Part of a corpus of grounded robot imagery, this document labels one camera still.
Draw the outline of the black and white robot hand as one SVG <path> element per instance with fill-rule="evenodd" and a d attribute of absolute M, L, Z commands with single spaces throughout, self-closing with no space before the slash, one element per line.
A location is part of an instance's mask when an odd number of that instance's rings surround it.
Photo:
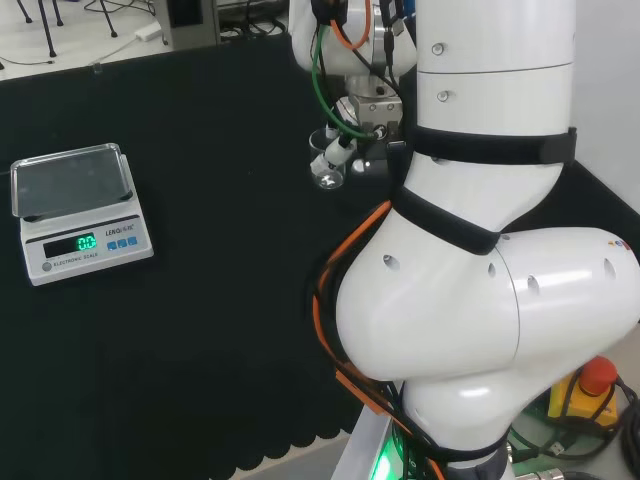
<path fill-rule="evenodd" d="M 382 178 L 389 173 L 387 145 L 400 139 L 403 107 L 399 97 L 379 99 L 357 95 L 341 97 L 334 115 L 348 127 L 372 133 L 366 141 L 349 136 L 333 121 L 309 136 L 310 172 L 321 188 L 339 188 L 350 176 Z"/>

